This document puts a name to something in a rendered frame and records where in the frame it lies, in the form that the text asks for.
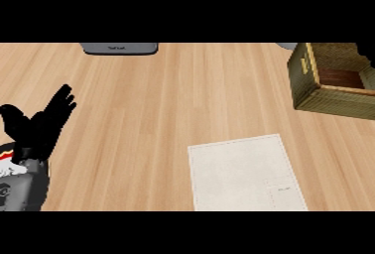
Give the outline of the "white placemat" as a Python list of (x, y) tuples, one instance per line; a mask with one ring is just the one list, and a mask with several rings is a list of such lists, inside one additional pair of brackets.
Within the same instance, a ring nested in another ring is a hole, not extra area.
[(307, 210), (279, 134), (187, 148), (196, 211)]

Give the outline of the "grey flat appliance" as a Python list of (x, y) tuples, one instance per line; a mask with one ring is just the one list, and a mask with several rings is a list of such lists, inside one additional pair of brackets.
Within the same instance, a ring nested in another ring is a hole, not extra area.
[(81, 43), (88, 55), (140, 56), (153, 55), (158, 51), (156, 43)]

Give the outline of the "olive wicker basket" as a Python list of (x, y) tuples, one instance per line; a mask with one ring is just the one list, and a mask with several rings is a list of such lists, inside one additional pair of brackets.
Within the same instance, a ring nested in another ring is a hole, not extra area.
[(295, 110), (375, 120), (375, 67), (354, 43), (298, 43), (286, 68)]

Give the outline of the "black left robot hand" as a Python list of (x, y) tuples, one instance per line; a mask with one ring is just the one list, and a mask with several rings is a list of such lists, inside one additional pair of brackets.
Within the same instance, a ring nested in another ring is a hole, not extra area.
[(4, 132), (14, 141), (11, 163), (29, 159), (47, 161), (53, 153), (63, 126), (76, 103), (72, 88), (63, 84), (42, 111), (31, 118), (11, 104), (0, 106)]

